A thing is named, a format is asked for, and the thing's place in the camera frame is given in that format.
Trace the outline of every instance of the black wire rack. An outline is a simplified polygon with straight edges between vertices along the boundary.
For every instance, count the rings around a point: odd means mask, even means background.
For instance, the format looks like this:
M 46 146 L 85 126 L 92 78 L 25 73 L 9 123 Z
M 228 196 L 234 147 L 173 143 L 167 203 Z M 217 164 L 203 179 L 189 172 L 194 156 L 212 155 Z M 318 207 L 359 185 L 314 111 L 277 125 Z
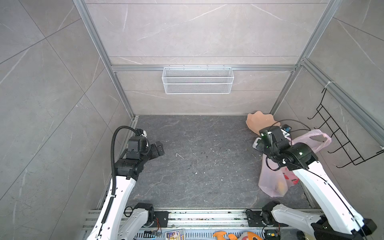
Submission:
M 375 155 L 373 155 L 372 157 L 369 157 L 369 158 L 367 158 L 367 159 L 364 159 L 364 158 L 361 156 L 361 154 L 359 153 L 359 151 L 356 149 L 356 147 L 355 147 L 355 146 L 353 145 L 353 143 L 350 141 L 350 139 L 348 138 L 348 136 L 347 136 L 347 135 L 344 133 L 344 131 L 341 129 L 341 127 L 339 126 L 339 124 L 337 124 L 337 122 L 335 121 L 335 119 L 333 119 L 333 117 L 331 116 L 331 114 L 329 114 L 329 112 L 327 111 L 327 109 L 323 106 L 323 99 L 324 99 L 324 96 L 325 96 L 326 91 L 327 91 L 327 89 L 324 88 L 323 91 L 321 92 L 321 93 L 324 92 L 324 94 L 323 94 L 323 97 L 321 98 L 321 102 L 320 102 L 319 106 L 316 108 L 316 113 L 315 113 L 315 115 L 313 115 L 313 117 L 308 118 L 308 119 L 313 119 L 317 114 L 319 114 L 319 115 L 321 116 L 321 118 L 324 120 L 324 123 L 323 123 L 320 127 L 318 127 L 318 128 L 315 127 L 315 129 L 319 129 L 319 128 L 321 128 L 322 126 L 324 126 L 324 124 L 326 124 L 326 125 L 329 127 L 329 129 L 331 130 L 331 132 L 332 132 L 331 137 L 335 136 L 335 138 L 337 139 L 337 141 L 338 141 L 339 144 L 340 144 L 340 147 L 339 147 L 339 148 L 337 148 L 337 149 L 336 149 L 335 151 L 333 151 L 333 152 L 328 151 L 328 153 L 334 153 L 334 152 L 336 152 L 336 151 L 338 151 L 338 150 L 340 150 L 340 149 L 343 149 L 344 152 L 347 154 L 348 158 L 350 159 L 350 162 L 349 162 L 349 163 L 347 163 L 347 164 L 345 164 L 345 165 L 343 165 L 343 166 L 341 166 L 341 167 L 339 167 L 339 166 L 336 166 L 336 167 L 338 167 L 338 168 L 342 168 L 342 167 L 345 167 L 345 166 L 347 166 L 347 165 L 349 165 L 349 164 L 351 164 L 351 163 L 352 163 L 353 165 L 359 165 L 360 163 L 366 162 L 367 160 L 369 160 L 369 159 L 371 159 L 371 158 L 374 158 L 374 157 L 376 157 L 377 155 L 380 155 L 380 154 L 384 153 L 384 149 L 383 149 L 383 150 L 378 151 Z M 325 111 L 327 112 L 327 114 L 329 115 L 329 117 L 328 117 L 327 119 L 325 119 L 324 116 L 320 113 L 320 110 L 322 110 L 322 109 L 325 110 Z M 336 129 L 336 130 L 332 130 L 331 126 L 328 124 L 328 121 L 329 121 L 329 120 L 332 120 L 332 121 L 335 123 L 335 125 L 337 126 L 337 129 Z M 344 135 L 344 137 L 347 139 L 347 142 L 346 142 L 346 143 L 342 144 L 342 143 L 340 142 L 339 138 L 336 136 L 336 133 L 337 133 L 338 131 L 341 132 L 341 133 Z M 356 153 L 357 153 L 357 156 L 358 156 L 357 158 L 355 158 L 355 159 L 352 160 L 351 156 L 349 155 L 349 153 L 348 153 L 348 152 L 346 151 L 346 149 L 344 148 L 347 144 L 351 144 L 352 147 L 355 149 L 355 151 L 356 151 Z

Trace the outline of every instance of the aluminum frame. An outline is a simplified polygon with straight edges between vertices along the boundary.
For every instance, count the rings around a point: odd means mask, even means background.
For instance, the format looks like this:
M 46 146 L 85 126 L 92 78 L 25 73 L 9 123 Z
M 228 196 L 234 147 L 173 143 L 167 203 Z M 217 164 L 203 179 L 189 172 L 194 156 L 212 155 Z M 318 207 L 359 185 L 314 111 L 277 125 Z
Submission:
M 99 53 L 99 56 L 101 60 L 104 63 L 105 69 L 107 70 L 110 78 L 112 79 L 112 82 L 121 98 L 121 101 L 124 104 L 124 107 L 131 119 L 134 118 L 133 110 L 129 104 L 128 98 L 125 95 L 124 89 L 121 86 L 121 83 L 119 79 L 116 76 L 116 73 L 111 68 L 111 62 L 109 60 L 109 57 L 107 55 L 107 52 L 103 46 L 103 43 L 101 42 L 100 36 L 97 33 L 96 27 L 94 26 L 94 23 L 91 19 L 91 16 L 88 12 L 87 6 L 84 2 L 84 0 L 73 0 L 77 10 L 79 11 L 80 17 L 83 20 L 85 27 L 88 30 L 89 36 L 92 39 L 93 44 L 96 47 L 97 52 Z
M 305 58 L 302 62 L 304 68 L 323 86 L 329 81 L 330 77 L 323 73 L 314 63 Z M 349 94 L 337 84 L 327 85 L 329 93 L 367 130 L 367 132 L 382 146 L 384 146 L 384 126 L 374 119 L 367 111 L 360 106 Z
M 231 67 L 233 71 L 294 71 L 296 65 L 289 64 L 270 64 L 270 65 L 112 65 L 113 71 L 163 71 L 166 67 Z
M 176 208 L 156 208 L 155 211 L 169 212 L 168 226 L 162 228 L 163 231 L 171 231 L 178 228 L 187 229 L 261 229 L 263 227 L 249 227 L 248 217 L 245 214 L 247 209 L 176 209 Z M 296 209 L 309 214 L 323 214 L 321 209 Z M 92 230 L 99 215 L 100 210 L 90 210 L 86 216 L 82 230 Z M 123 215 L 121 225 L 127 220 Z M 142 230 L 156 230 L 157 228 L 141 228 Z
M 286 83 L 280 91 L 279 96 L 277 97 L 275 103 L 273 104 L 270 114 L 274 115 L 277 112 L 277 109 L 280 107 L 283 102 L 285 96 L 287 95 L 289 89 L 291 88 L 293 82 L 295 81 L 297 75 L 299 74 L 303 65 L 301 64 L 304 58 L 308 58 L 315 48 L 317 42 L 320 37 L 323 35 L 325 29 L 327 28 L 329 22 L 331 21 L 333 15 L 335 15 L 337 9 L 341 5 L 343 0 L 330 0 L 328 2 L 327 7 L 324 10 L 323 15 L 321 16 L 315 30 L 313 31 L 307 45 L 305 46 L 303 52 L 301 53 L 299 60 L 296 63 L 296 69 L 291 75 L 288 77 Z

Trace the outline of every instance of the gray marble wall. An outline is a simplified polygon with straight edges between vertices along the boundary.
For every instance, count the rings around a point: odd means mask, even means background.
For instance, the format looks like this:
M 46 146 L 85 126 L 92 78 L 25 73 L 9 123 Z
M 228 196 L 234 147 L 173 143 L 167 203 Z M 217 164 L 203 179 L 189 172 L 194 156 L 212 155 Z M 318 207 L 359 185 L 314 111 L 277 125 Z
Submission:
M 384 125 L 384 1 L 344 0 L 310 56 Z
M 0 2 L 0 103 L 0 239 L 74 239 L 129 119 L 71 0 Z
M 321 126 L 324 121 L 319 115 L 312 120 L 308 118 L 315 115 L 316 107 L 323 96 L 322 90 L 323 86 L 310 73 L 302 70 L 277 110 L 274 116 L 275 119 L 295 119 L 304 122 L 311 128 Z M 380 145 L 374 138 L 328 92 L 325 94 L 323 105 L 365 159 L 381 150 Z M 321 111 L 321 113 L 325 118 L 328 117 L 326 112 Z M 292 121 L 286 123 L 292 126 L 293 130 L 303 128 L 300 123 Z M 330 127 L 333 130 L 337 129 L 336 125 L 331 121 Z M 331 130 L 325 125 L 320 129 L 328 135 L 332 134 Z M 305 131 L 294 132 L 293 136 L 297 137 L 302 135 L 303 132 Z M 336 135 L 342 144 L 347 142 L 340 131 Z M 378 229 L 373 234 L 373 239 L 382 240 L 384 234 L 384 209 L 382 207 L 384 199 L 382 187 L 384 154 L 357 166 L 350 164 L 344 168 L 337 168 L 336 166 L 342 166 L 350 162 L 342 149 L 332 154 L 328 153 L 328 151 L 332 152 L 339 147 L 340 144 L 333 137 L 331 145 L 317 153 L 317 156 L 326 173 L 352 206 L 363 217 L 375 221 Z M 357 153 L 350 144 L 347 144 L 345 148 L 352 159 L 357 157 Z
M 87 0 L 113 64 L 295 64 L 326 0 Z
M 230 94 L 165 94 L 161 71 L 119 72 L 136 114 L 268 113 L 289 71 L 236 71 Z
M 327 0 L 87 0 L 112 64 L 296 64 Z M 235 72 L 230 94 L 167 95 L 119 73 L 136 114 L 269 112 L 288 72 Z

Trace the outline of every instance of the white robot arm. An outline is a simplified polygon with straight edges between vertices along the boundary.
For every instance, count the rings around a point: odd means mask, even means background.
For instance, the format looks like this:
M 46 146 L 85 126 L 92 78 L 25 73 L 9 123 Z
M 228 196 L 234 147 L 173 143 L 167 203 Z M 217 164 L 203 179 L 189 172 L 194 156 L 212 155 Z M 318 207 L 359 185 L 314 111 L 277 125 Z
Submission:
M 376 230 L 375 223 L 363 218 L 341 195 L 309 146 L 301 142 L 290 146 L 278 126 L 264 128 L 260 134 L 253 147 L 278 163 L 279 168 L 286 166 L 293 171 L 324 212 L 307 214 L 271 202 L 263 208 L 269 220 L 293 226 L 317 240 L 363 239 Z
M 132 130 L 136 136 L 129 139 L 128 148 L 115 163 L 114 143 L 117 133 L 123 128 Z M 129 219 L 120 227 L 127 200 L 144 164 L 148 160 L 162 155 L 164 155 L 164 151 L 161 142 L 149 144 L 145 131 L 128 126 L 116 129 L 111 145 L 112 179 L 110 188 L 99 218 L 87 240 L 132 240 L 142 226 L 153 224 L 153 205 L 138 203 L 132 209 Z

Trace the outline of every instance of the marble floor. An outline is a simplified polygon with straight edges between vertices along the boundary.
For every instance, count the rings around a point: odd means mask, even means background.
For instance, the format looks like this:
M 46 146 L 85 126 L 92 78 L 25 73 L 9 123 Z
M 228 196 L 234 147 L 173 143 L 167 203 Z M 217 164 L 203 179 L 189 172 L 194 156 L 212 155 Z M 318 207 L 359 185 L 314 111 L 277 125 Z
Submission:
M 147 162 L 128 205 L 155 207 L 261 208 L 277 200 L 310 208 L 300 184 L 284 197 L 271 198 L 258 187 L 261 153 L 246 116 L 141 115 L 137 127 L 151 143 L 161 141 L 165 155 Z

